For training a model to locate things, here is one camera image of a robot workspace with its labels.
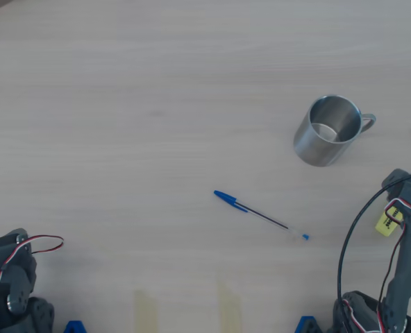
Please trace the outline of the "grey gripper with camera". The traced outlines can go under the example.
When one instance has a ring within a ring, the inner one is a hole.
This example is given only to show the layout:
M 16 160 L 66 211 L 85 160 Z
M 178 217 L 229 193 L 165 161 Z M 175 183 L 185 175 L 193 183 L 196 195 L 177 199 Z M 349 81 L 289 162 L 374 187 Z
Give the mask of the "grey gripper with camera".
M 402 169 L 395 169 L 386 177 L 386 179 L 382 181 L 381 186 L 382 188 L 384 188 L 388 186 L 388 184 L 408 175 L 410 174 L 407 171 L 404 171 Z M 395 198 L 400 198 L 411 205 L 411 179 L 400 182 L 387 189 L 387 201 L 390 202 Z

